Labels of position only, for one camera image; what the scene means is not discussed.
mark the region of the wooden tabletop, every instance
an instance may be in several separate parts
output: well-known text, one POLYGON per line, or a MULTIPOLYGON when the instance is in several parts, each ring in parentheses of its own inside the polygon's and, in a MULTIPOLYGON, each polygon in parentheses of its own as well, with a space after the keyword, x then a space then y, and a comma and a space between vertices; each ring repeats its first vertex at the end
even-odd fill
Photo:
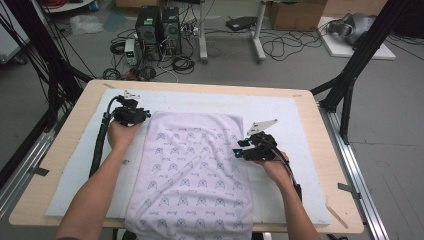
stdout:
MULTIPOLYGON (((85 88, 40 167, 50 170, 34 175, 10 215, 13 225, 58 226, 61 217, 45 216, 67 161, 71 158, 87 123, 107 89, 140 89, 172 92, 220 93, 232 95, 293 98, 298 108, 310 153, 317 171, 331 224, 317 227, 323 233, 361 233, 364 229, 358 209, 349 192, 338 189, 346 183, 340 163, 324 126, 315 99, 306 90, 234 87, 196 84, 150 83, 93 80, 85 88)), ((123 219, 106 219, 104 227, 124 228, 123 219)), ((284 225, 255 223, 254 231, 286 232, 284 225)))

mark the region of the gray floor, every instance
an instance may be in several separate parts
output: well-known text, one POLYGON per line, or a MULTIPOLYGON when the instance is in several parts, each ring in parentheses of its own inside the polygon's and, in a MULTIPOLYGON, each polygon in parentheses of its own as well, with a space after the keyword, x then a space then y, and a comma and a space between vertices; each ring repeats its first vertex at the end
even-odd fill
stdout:
MULTIPOLYGON (((106 7, 94 13, 104 23, 111 16, 106 7)), ((79 9, 56 16, 59 23, 69 17, 91 14, 79 9)), ((207 25, 223 21, 207 20, 207 25)), ((110 67, 110 40, 133 27, 128 20, 115 32, 70 36, 69 41, 96 76, 110 67)), ((424 58, 424 47, 397 43, 424 58)), ((423 60, 386 43, 395 61, 373 60, 360 75, 353 96, 349 138, 355 156, 383 220, 390 239, 424 239, 424 65, 423 60)), ((269 88, 312 89, 337 76, 348 62, 330 57, 324 46, 305 48, 283 62, 268 58, 256 63, 256 54, 247 35, 208 35, 209 63, 203 65, 194 54, 195 71, 177 75, 163 74, 157 81, 269 88)), ((73 65, 86 71, 75 54, 68 51, 73 65)), ((316 96, 317 100, 325 97, 316 96)), ((8 64, 0 68, 0 167, 12 156, 47 106, 31 65, 8 64)), ((8 215, 0 221, 0 240, 49 239, 54 228, 10 226, 8 215)), ((350 239, 371 239, 366 230, 350 239)), ((102 239, 111 239, 105 230, 102 239)), ((275 235, 274 239, 286 239, 275 235)))

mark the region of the white cloth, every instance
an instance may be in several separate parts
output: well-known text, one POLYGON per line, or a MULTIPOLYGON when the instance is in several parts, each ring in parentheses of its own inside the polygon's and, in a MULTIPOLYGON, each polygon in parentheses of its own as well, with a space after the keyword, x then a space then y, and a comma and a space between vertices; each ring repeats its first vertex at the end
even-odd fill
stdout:
POLYGON ((250 239, 246 162, 232 151, 242 126, 224 114, 155 113, 126 228, 139 239, 250 239))

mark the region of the black metal pole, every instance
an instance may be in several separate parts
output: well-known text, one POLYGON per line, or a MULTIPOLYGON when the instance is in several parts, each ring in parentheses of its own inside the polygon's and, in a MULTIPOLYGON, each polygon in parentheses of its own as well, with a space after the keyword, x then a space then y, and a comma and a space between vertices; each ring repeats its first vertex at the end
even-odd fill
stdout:
POLYGON ((340 75, 311 90, 313 95, 317 95, 331 89, 325 99, 320 101, 320 106, 329 112, 335 112, 337 105, 344 99, 340 134, 345 144, 349 144, 347 135, 354 84, 412 1, 388 0, 340 75))

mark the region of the person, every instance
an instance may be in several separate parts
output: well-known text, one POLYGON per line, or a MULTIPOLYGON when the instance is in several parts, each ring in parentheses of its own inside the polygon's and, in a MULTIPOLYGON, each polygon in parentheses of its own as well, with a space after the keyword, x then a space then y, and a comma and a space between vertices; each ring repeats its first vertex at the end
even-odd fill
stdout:
MULTIPOLYGON (((110 123, 108 139, 112 151, 73 198, 54 239, 99 239, 125 152, 141 125, 142 123, 125 127, 116 121, 110 123)), ((264 168, 280 189, 289 239, 320 239, 281 161, 256 161, 256 163, 264 168)))

